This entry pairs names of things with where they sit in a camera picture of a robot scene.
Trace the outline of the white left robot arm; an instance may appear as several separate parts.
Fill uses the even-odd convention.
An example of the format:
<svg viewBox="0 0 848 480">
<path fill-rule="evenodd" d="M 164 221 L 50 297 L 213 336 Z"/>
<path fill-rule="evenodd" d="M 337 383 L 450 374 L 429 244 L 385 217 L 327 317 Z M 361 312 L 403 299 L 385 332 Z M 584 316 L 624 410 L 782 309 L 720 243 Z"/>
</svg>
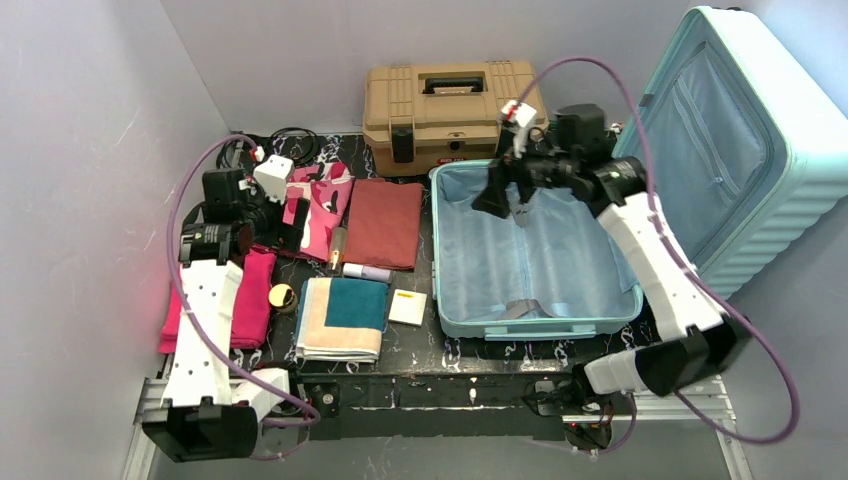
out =
<svg viewBox="0 0 848 480">
<path fill-rule="evenodd" d="M 144 413 L 144 434 L 171 460 L 248 458 L 262 420 L 288 391 L 288 373 L 261 369 L 233 385 L 223 357 L 231 346 L 236 300 L 247 286 L 245 260 L 256 237 L 275 236 L 292 167 L 203 173 L 204 199 L 182 219 L 169 259 L 180 307 L 169 380 L 158 408 Z"/>
</svg>

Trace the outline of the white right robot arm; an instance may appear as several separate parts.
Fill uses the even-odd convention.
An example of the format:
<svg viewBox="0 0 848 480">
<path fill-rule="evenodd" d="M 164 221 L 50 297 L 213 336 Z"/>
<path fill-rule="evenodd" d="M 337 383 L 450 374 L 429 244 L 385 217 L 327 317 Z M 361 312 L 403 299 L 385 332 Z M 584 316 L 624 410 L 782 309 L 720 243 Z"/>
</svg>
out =
<svg viewBox="0 0 848 480">
<path fill-rule="evenodd" d="M 586 204 L 622 251 L 655 319 L 659 342 L 602 356 L 575 366 L 559 387 L 567 400 L 589 403 L 616 392 L 648 390 L 663 397 L 725 372 L 750 340 L 741 321 L 700 286 L 693 264 L 668 227 L 657 195 L 647 190 L 648 174 L 633 156 L 614 157 L 604 113 L 594 104 L 568 107 L 550 153 L 527 145 L 537 111 L 508 101 L 498 114 L 512 145 L 491 161 L 487 185 L 474 200 L 477 211 L 504 218 L 506 189 L 518 188 L 528 202 L 539 188 L 567 188 Z"/>
</svg>

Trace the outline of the rust red cloth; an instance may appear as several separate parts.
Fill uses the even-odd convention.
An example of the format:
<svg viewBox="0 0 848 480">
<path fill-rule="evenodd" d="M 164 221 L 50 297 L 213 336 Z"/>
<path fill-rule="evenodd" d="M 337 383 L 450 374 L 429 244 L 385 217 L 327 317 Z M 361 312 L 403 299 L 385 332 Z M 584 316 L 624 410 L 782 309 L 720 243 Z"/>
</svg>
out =
<svg viewBox="0 0 848 480">
<path fill-rule="evenodd" d="M 353 188 L 344 260 L 389 270 L 411 270 L 417 261 L 423 186 L 381 178 Z"/>
</svg>

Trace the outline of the magenta shorts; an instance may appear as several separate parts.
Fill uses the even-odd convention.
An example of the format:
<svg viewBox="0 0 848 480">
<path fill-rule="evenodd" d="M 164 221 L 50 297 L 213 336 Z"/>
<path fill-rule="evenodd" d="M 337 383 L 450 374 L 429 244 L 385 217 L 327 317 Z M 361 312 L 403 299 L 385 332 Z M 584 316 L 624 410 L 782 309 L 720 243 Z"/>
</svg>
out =
<svg viewBox="0 0 848 480">
<path fill-rule="evenodd" d="M 276 256 L 251 251 L 244 265 L 244 275 L 236 296 L 230 346 L 233 349 L 256 349 L 266 339 L 271 306 L 268 294 Z M 170 304 L 161 330 L 158 352 L 175 352 L 181 304 L 176 290 L 171 288 Z"/>
</svg>

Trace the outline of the pink camouflage pants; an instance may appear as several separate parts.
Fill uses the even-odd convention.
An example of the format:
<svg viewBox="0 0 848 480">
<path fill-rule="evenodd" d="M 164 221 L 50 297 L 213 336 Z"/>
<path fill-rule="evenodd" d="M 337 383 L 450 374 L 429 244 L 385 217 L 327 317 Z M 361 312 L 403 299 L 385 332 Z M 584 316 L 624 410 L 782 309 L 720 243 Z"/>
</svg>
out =
<svg viewBox="0 0 848 480">
<path fill-rule="evenodd" d="M 299 251 L 301 258 L 328 259 L 332 230 L 341 224 L 347 209 L 355 178 L 342 162 L 316 163 L 293 171 L 288 182 L 283 210 L 284 225 L 295 225 L 299 198 L 309 201 Z"/>
</svg>

